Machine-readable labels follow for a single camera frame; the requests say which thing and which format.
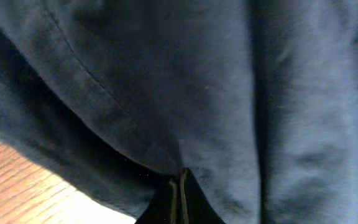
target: dark blue fabric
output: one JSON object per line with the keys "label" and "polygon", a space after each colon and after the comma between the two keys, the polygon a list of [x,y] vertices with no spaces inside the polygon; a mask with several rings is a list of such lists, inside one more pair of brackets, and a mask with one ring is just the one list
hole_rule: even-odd
{"label": "dark blue fabric", "polygon": [[[358,223],[358,0],[0,0],[0,30],[18,50],[0,63],[23,57],[68,111],[1,99],[10,128],[38,121],[27,144],[0,119],[25,152],[68,159],[57,139],[90,134],[158,174],[189,167],[226,223]],[[66,117],[81,128],[45,122]],[[139,214],[152,193],[132,185],[144,200],[105,197]]]}

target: brown wood surface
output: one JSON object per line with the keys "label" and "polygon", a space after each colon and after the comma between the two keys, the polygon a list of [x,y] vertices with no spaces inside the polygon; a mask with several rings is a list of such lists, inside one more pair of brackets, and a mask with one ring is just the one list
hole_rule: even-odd
{"label": "brown wood surface", "polygon": [[0,143],[0,223],[134,223]]}

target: cloth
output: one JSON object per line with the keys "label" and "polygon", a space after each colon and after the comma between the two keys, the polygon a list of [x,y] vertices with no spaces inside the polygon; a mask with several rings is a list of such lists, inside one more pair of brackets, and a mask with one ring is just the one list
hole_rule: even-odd
{"label": "cloth", "polygon": [[133,217],[358,223],[358,0],[0,0],[0,140]]}

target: fabric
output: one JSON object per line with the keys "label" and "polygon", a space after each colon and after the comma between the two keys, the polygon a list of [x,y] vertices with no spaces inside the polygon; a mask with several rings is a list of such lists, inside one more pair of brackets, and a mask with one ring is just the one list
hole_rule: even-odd
{"label": "fabric", "polygon": [[225,223],[358,223],[358,0],[0,0],[0,139],[133,217],[189,167]]}

